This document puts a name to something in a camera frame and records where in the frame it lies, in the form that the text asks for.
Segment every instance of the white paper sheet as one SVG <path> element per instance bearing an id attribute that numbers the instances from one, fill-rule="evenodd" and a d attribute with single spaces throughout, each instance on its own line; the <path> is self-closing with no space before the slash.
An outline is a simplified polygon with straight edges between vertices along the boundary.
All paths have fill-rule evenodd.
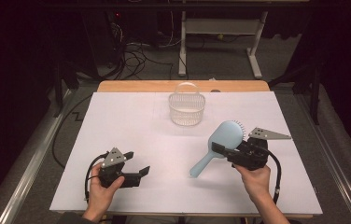
<path id="1" fill-rule="evenodd" d="M 190 168 L 207 153 L 207 140 L 225 120 L 289 134 L 273 92 L 208 92 L 204 117 L 193 127 L 170 120 L 169 92 L 96 92 L 83 121 L 50 210 L 83 211 L 84 179 L 91 161 L 117 147 L 134 152 L 123 172 L 150 166 L 140 187 L 117 191 L 109 211 L 138 214 L 257 214 L 240 174 L 226 159 L 213 159 L 198 178 Z M 322 214 L 315 192 L 292 140 L 269 140 L 283 175 L 279 208 L 285 214 Z M 273 194 L 276 166 L 272 169 Z"/>

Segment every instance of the plastic container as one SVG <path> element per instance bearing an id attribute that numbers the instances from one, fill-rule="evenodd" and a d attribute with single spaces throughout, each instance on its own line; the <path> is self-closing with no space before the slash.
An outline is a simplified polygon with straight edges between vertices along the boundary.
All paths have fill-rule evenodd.
<path id="1" fill-rule="evenodd" d="M 185 86 L 191 86 L 195 92 L 180 92 Z M 178 125 L 192 126 L 202 121 L 205 97 L 200 89 L 191 82 L 183 82 L 175 87 L 175 92 L 169 96 L 170 118 Z"/>

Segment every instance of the clear plastic basket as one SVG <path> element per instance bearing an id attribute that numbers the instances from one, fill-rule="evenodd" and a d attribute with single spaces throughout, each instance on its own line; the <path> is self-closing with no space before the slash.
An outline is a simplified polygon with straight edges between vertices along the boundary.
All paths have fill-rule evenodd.
<path id="1" fill-rule="evenodd" d="M 179 92 L 182 87 L 194 87 L 195 92 Z M 183 82 L 175 87 L 169 96 L 170 118 L 175 124 L 192 126 L 202 121 L 205 98 L 199 88 L 190 82 Z"/>

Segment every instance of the human hand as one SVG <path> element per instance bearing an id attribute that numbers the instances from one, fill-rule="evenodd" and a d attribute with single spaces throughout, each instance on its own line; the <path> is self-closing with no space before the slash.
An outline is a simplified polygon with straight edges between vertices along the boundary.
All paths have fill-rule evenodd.
<path id="1" fill-rule="evenodd" d="M 269 193 L 271 169 L 267 165 L 255 171 L 249 171 L 245 167 L 236 164 L 234 164 L 234 167 L 242 175 L 246 191 L 253 203 L 259 198 L 271 197 Z"/>
<path id="2" fill-rule="evenodd" d="M 120 176 L 107 189 L 103 188 L 98 178 L 101 164 L 99 162 L 91 169 L 91 176 L 95 177 L 91 179 L 88 208 L 83 214 L 84 218 L 96 223 L 100 221 L 111 204 L 115 191 L 120 188 L 125 180 L 124 176 Z"/>

